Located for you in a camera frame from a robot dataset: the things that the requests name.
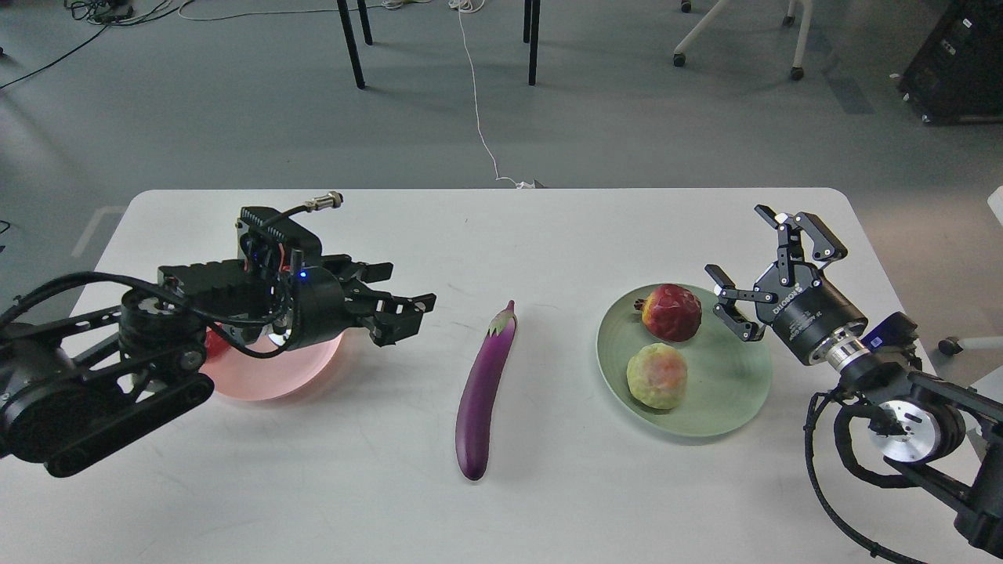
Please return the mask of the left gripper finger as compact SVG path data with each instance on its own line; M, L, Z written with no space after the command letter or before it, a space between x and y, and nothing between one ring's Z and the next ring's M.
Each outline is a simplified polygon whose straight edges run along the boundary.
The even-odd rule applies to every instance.
M321 266L327 270L345 293L362 284L388 280L394 269L391 262L355 261L350 255L324 255Z
M436 294L395 296L385 291L354 290L345 309L355 327L368 330L374 344L383 347L419 332L424 314L436 306Z

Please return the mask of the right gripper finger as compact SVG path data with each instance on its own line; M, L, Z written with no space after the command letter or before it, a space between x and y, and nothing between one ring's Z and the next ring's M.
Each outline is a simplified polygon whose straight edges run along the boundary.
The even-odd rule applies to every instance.
M757 204L755 213L777 232L774 270L782 287L820 282L828 264L848 257L848 248L817 215L777 213L765 204Z
M704 268L707 275L713 279L717 304L714 314L742 341L759 342L766 329L756 322L750 321L737 307L739 301L755 303L773 303L773 293L759 290L741 290L728 276L723 268L716 264L707 264Z

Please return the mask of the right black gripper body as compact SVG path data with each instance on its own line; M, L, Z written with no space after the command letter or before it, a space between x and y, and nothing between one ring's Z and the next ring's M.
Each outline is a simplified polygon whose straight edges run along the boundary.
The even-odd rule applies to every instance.
M781 284L781 271L771 266L755 283L759 291L773 294L770 303L756 304L756 316L793 356L807 367L824 360L818 347L838 330L860 336L867 318L827 281L814 264L796 262L791 286Z

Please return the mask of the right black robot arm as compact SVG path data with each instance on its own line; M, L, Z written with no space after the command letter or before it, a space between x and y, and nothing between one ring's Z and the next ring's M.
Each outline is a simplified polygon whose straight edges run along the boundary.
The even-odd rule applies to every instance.
M830 364L835 387L807 407L805 459L817 500L835 526L873 557L910 558L857 532L825 499L814 467L814 432L825 407L837 454L850 475L882 489L920 488L955 511L955 529L979 550L1002 553L1001 422L999 401L923 371L917 326L895 312L874 329L825 277L848 249L817 215L778 214L755 207L777 232L775 260L744 290L713 264L714 314L743 342L770 329L807 367Z

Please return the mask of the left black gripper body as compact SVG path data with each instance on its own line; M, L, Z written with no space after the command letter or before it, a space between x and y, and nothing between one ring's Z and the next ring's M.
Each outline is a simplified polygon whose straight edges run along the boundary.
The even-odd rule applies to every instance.
M300 270L293 277L294 307L297 324L291 322L286 331L271 331L271 342L287 344L289 350L329 342L342 332L358 326L356 317L346 308L346 296L333 272L321 266Z

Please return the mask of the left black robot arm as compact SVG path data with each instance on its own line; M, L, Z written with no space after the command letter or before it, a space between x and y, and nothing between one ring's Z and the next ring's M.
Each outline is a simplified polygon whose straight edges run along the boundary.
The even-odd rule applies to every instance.
M378 346L416 335L436 296L374 290L391 263L324 255L294 221L342 201L244 207L235 259L162 266L155 283L85 271L19 296L2 314L3 456L71 477L189 413L214 393L209 334L256 360L350 328Z

